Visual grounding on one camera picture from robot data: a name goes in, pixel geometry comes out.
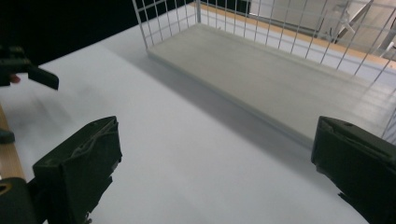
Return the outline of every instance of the white tabletop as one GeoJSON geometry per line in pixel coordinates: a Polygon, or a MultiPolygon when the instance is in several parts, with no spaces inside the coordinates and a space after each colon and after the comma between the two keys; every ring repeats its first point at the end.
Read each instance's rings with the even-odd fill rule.
{"type": "Polygon", "coordinates": [[[137,27],[42,67],[59,91],[26,76],[0,89],[28,180],[86,123],[120,123],[122,163],[93,223],[366,223],[309,148],[150,59],[137,27]]]}

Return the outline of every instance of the table surface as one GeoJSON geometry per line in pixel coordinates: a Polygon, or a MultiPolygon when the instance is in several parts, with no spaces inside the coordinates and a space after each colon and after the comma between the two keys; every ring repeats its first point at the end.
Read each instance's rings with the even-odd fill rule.
{"type": "Polygon", "coordinates": [[[93,223],[366,223],[316,172],[305,148],[148,57],[138,27],[22,76],[0,102],[27,180],[86,123],[117,116],[122,163],[93,223]]]}

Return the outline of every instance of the wire basket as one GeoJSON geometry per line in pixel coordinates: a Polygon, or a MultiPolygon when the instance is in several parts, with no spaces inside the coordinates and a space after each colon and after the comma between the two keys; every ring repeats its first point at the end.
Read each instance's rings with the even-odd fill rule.
{"type": "MultiPolygon", "coordinates": [[[[147,49],[201,23],[396,90],[396,3],[378,2],[133,0],[147,49]]],[[[380,136],[395,144],[392,114],[380,136]]]]}

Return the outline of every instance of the wire mesh panel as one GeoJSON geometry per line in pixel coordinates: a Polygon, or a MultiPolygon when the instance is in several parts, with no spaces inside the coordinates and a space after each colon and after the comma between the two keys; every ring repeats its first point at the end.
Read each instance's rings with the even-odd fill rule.
{"type": "MultiPolygon", "coordinates": [[[[396,2],[387,0],[133,0],[147,48],[196,23],[396,90],[396,2]]],[[[396,116],[383,137],[396,142],[396,116]]]]}

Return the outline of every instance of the beige wooden board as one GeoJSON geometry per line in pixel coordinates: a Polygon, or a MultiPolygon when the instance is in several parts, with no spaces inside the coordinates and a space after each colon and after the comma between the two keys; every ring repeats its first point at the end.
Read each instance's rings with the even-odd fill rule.
{"type": "MultiPolygon", "coordinates": [[[[0,106],[0,128],[8,130],[6,116],[0,106]]],[[[24,178],[20,158],[14,144],[0,144],[0,175],[2,178],[24,178]]]]}
{"type": "Polygon", "coordinates": [[[319,116],[381,136],[396,106],[390,88],[196,24],[148,49],[280,130],[312,146],[319,116]]]}

